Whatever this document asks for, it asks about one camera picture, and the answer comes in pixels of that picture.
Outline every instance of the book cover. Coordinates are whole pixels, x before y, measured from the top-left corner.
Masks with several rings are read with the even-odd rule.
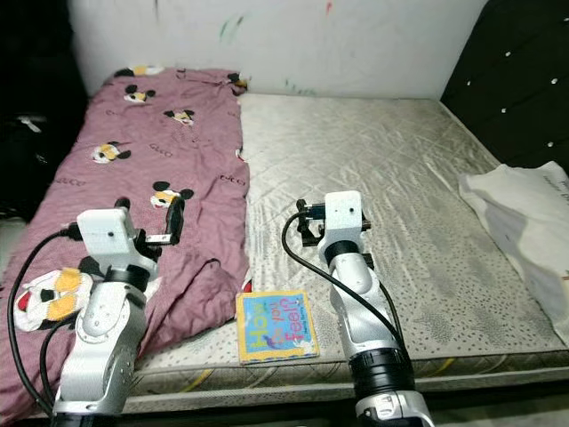
[[[242,364],[318,355],[309,299],[304,291],[239,294],[236,312]]]

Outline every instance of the bed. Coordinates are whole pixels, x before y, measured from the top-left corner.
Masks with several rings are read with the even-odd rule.
[[[362,192],[373,222],[365,246],[397,306],[420,391],[569,378],[567,348],[458,194],[459,173],[499,163],[443,104],[249,93],[239,101],[252,288],[305,289],[320,356],[243,367],[230,321],[142,357],[126,413],[352,397],[329,285],[279,241],[297,198],[320,202],[343,189]],[[293,249],[319,263],[290,233]]]

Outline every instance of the bedsheet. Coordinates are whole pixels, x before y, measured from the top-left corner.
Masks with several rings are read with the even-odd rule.
[[[363,193],[365,248],[398,308],[420,390],[569,378],[569,351],[458,193],[459,173],[498,162],[442,104],[251,93],[240,102],[253,287],[307,289],[320,357],[242,367],[230,323],[142,358],[126,411],[353,396],[329,285],[280,245],[297,198],[341,189]],[[294,229],[293,249],[322,265]]]
[[[159,350],[235,314],[235,296],[248,269],[244,253],[249,168],[242,147],[234,73],[226,70],[133,68],[116,73],[91,101],[84,127],[62,163],[35,218],[12,256],[3,283],[11,285],[36,246],[86,209],[131,200],[135,227],[162,234],[174,197],[186,201],[177,246],[167,246],[159,276],[148,284],[148,330],[140,352]],[[41,390],[39,349],[54,321],[80,308],[102,280],[81,243],[52,243],[22,282],[14,314],[20,353]],[[2,313],[11,286],[3,286]],[[23,415],[31,397],[16,374],[0,322],[0,411],[4,422]],[[60,331],[48,351],[55,385],[73,342]]]

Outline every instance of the blanket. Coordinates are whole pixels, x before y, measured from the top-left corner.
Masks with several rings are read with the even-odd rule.
[[[158,279],[148,285],[148,330],[140,353],[158,350],[219,326],[235,315],[248,261],[244,253],[249,169],[240,158],[242,134],[236,74],[226,70],[126,68],[92,99],[76,144],[4,274],[7,296],[21,264],[47,235],[82,211],[131,200],[134,226],[164,232],[174,197],[186,202],[181,242],[167,246]],[[77,310],[102,280],[81,242],[58,239],[33,262],[18,292],[15,317],[28,375],[41,390],[38,357],[47,329]],[[52,339],[47,366],[57,385],[74,341],[72,330]],[[33,402],[20,383],[0,322],[0,411],[3,422],[27,414]]]

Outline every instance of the white cloth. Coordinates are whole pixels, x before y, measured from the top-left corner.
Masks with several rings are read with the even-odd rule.
[[[555,162],[462,175],[461,197],[569,345],[569,178]]]

